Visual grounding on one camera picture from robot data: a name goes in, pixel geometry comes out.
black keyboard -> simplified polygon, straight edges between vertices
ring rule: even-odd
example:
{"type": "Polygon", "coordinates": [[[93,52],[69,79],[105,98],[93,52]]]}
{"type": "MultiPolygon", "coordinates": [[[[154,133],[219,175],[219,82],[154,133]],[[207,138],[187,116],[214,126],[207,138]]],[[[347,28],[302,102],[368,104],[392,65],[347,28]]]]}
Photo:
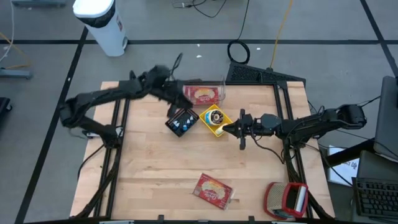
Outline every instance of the black keyboard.
{"type": "Polygon", "coordinates": [[[226,81],[299,81],[305,85],[305,79],[294,77],[278,72],[271,69],[261,69],[248,65],[241,65],[239,63],[231,62],[226,81]]]}
{"type": "Polygon", "coordinates": [[[398,218],[398,181],[353,178],[358,215],[398,218]]]}

clear plastic container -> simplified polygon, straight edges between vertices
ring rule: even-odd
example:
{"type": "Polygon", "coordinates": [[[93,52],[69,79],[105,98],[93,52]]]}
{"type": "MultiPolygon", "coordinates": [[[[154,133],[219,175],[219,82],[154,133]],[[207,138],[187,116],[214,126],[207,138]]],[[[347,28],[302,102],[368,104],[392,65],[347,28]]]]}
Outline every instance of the clear plastic container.
{"type": "Polygon", "coordinates": [[[200,82],[188,82],[183,87],[184,95],[194,106],[220,105],[225,99],[225,77],[220,82],[203,82],[204,85],[196,85],[197,83],[200,82]]]}

floor tile line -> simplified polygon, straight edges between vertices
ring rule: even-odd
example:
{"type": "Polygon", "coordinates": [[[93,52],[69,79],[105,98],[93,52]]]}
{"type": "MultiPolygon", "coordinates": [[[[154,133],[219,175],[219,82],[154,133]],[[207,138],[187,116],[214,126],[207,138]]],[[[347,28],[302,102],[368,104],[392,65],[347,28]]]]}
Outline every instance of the floor tile line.
{"type": "MultiPolygon", "coordinates": [[[[164,39],[164,40],[129,40],[132,45],[149,44],[228,44],[232,39],[164,39]]],[[[275,44],[274,39],[242,39],[246,44],[275,44]]],[[[374,45],[398,44],[398,40],[279,40],[278,44],[297,44],[297,45],[374,45]]],[[[79,44],[80,40],[15,40],[15,44],[31,45],[53,45],[53,44],[79,44]]],[[[5,40],[0,40],[0,44],[8,44],[5,40]]],[[[84,44],[98,44],[95,40],[84,40],[84,44]]]]}
{"type": "Polygon", "coordinates": [[[75,74],[75,70],[76,70],[80,55],[81,55],[81,51],[82,51],[83,46],[84,46],[84,40],[86,39],[87,34],[88,34],[88,30],[85,27],[83,29],[83,32],[81,33],[80,43],[78,44],[78,46],[76,48],[75,55],[73,56],[73,60],[71,62],[71,65],[70,65],[70,68],[69,68],[69,71],[68,71],[68,75],[65,78],[65,82],[63,84],[62,91],[61,91],[60,97],[58,99],[58,103],[56,105],[54,114],[52,116],[52,119],[51,119],[51,122],[50,122],[49,129],[47,131],[47,134],[45,135],[45,139],[44,139],[42,148],[40,150],[40,154],[39,154],[39,157],[37,159],[36,165],[34,167],[32,176],[30,178],[29,184],[27,186],[24,198],[22,199],[21,206],[19,207],[19,211],[18,211],[16,220],[15,220],[15,223],[20,224],[20,223],[23,223],[24,220],[25,220],[26,213],[28,212],[30,202],[32,200],[33,194],[34,194],[35,189],[36,189],[36,185],[37,185],[37,183],[39,181],[40,173],[41,173],[41,171],[43,169],[45,158],[47,157],[47,153],[49,152],[49,149],[50,149],[52,138],[53,138],[54,133],[55,133],[55,128],[57,127],[57,124],[58,124],[58,119],[59,119],[59,116],[60,116],[60,112],[58,110],[58,106],[61,103],[65,102],[65,99],[66,99],[68,91],[69,91],[70,84],[72,82],[72,78],[73,78],[73,76],[75,74]]]}
{"type": "Polygon", "coordinates": [[[363,9],[365,10],[366,16],[369,19],[369,22],[372,25],[373,31],[376,34],[378,41],[380,41],[381,48],[383,49],[384,55],[387,58],[388,64],[390,65],[394,76],[398,77],[398,67],[397,67],[394,57],[392,56],[392,54],[390,52],[390,49],[387,46],[387,41],[384,40],[384,37],[381,34],[379,26],[376,23],[376,20],[374,20],[374,17],[372,15],[372,12],[371,12],[366,0],[361,0],[361,4],[362,4],[363,9]]]}

red packaging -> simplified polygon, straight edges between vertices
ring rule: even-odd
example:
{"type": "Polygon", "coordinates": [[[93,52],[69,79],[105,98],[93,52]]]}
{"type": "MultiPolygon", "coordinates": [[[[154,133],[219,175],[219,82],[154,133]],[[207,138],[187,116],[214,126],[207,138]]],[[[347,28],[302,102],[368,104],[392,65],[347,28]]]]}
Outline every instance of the red packaging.
{"type": "Polygon", "coordinates": [[[232,192],[231,187],[206,174],[201,174],[193,194],[225,210],[232,192]]]}
{"type": "Polygon", "coordinates": [[[218,87],[185,86],[184,94],[194,105],[213,105],[220,100],[218,87]]]}

wooden table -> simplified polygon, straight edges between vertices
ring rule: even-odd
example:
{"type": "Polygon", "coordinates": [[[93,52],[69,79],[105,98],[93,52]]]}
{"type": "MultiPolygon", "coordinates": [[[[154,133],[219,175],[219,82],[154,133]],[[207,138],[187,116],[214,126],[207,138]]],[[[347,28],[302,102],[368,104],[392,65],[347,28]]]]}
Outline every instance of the wooden table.
{"type": "MultiPolygon", "coordinates": [[[[101,88],[117,85],[117,82],[104,82],[101,88]]],[[[294,116],[308,116],[303,83],[290,82],[288,87],[294,116]]],[[[280,97],[287,117],[282,91],[280,97]]],[[[114,103],[97,106],[94,119],[109,124],[113,106],[114,103]]],[[[288,181],[285,165],[249,138],[246,150],[240,151],[234,136],[224,134],[216,138],[201,121],[178,138],[164,124],[168,108],[165,102],[158,102],[152,96],[131,101],[112,218],[156,220],[158,215],[165,215],[166,220],[247,220],[254,215],[256,220],[273,220],[263,211],[264,193],[270,182],[288,181]],[[227,210],[192,195],[201,173],[235,189],[227,210]]],[[[221,109],[235,121],[241,108],[253,117],[277,114],[273,87],[227,86],[221,109]]],[[[200,114],[205,109],[194,111],[200,114]]],[[[263,137],[259,143],[278,154],[282,150],[282,141],[275,136],[263,137]]],[[[101,144],[100,139],[88,141],[85,157],[101,144]]],[[[310,140],[309,144],[318,147],[316,140],[310,140]]],[[[319,152],[310,147],[301,152],[310,191],[325,211],[334,216],[319,152]]],[[[81,170],[71,215],[80,212],[97,190],[103,159],[104,151],[81,170]]],[[[101,214],[107,197],[106,192],[101,214]]]]}

